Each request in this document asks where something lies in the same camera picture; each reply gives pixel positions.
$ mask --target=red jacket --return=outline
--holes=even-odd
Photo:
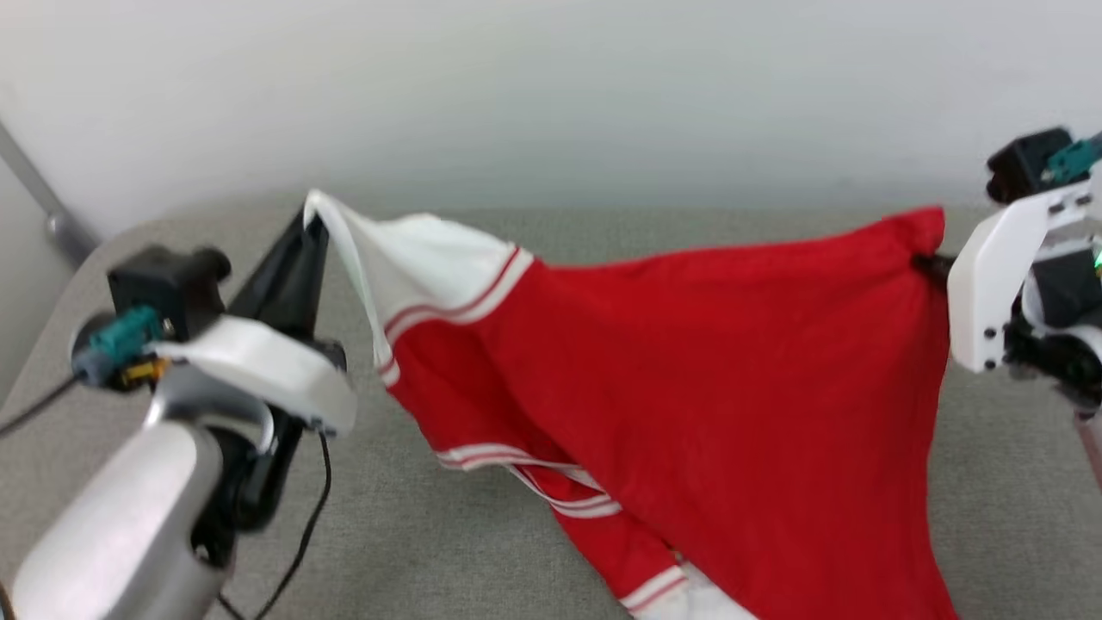
[[[940,209],[590,268],[317,210],[441,463],[514,472],[637,617],[955,618],[926,521],[946,298],[911,267]]]

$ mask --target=gray couch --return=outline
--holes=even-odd
[[[959,247],[984,210],[950,214]],[[149,242],[213,243],[235,289],[292,209],[237,210],[139,227],[106,247],[65,291],[3,416],[66,373],[71,333],[109,305],[104,271]],[[375,211],[379,217],[393,214]],[[593,262],[689,246],[813,237],[878,217],[822,210],[494,210],[451,214],[550,261]],[[503,471],[442,470],[417,426],[370,371],[370,335],[331,257],[320,335],[349,351],[356,432],[332,445],[335,483],[299,577],[271,618],[627,618],[558,530],[550,511]],[[147,396],[78,390],[0,444],[0,579],[133,433]],[[1069,411],[1042,384],[950,368],[930,464],[938,561],[962,618],[1102,618],[1102,494]],[[322,487],[316,442],[303,442],[282,511],[242,541],[228,596],[247,614],[276,586]],[[224,618],[220,610],[212,618]]]

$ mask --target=white wall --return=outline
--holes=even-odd
[[[46,216],[0,161],[0,405],[73,274]]]
[[[100,232],[370,205],[972,202],[1102,129],[1094,0],[7,0],[0,119]]]

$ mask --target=yellow connector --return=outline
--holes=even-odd
[[[122,383],[127,387],[144,384],[144,383],[155,383],[161,380],[164,376],[164,371],[172,366],[172,360],[166,358],[158,358],[150,362],[142,362],[141,365],[134,365],[129,369],[122,371]]]

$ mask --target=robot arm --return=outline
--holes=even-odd
[[[1102,240],[1077,226],[1102,218],[1090,178],[1100,159],[1102,137],[1073,142],[1063,129],[992,156],[988,194],[1006,206],[951,259],[947,289],[954,360],[1056,380],[1102,487]]]
[[[140,303],[164,328],[165,340],[145,347],[156,359],[149,366],[163,372],[149,378],[142,431],[22,565],[15,618],[206,616],[231,573],[237,536],[274,514],[303,432],[320,433],[324,446],[355,422],[344,351],[314,339],[326,246],[321,222],[304,228],[299,215],[228,313],[217,296],[228,261],[213,250],[150,248],[109,273],[116,312]],[[119,391],[142,383],[100,379]]]

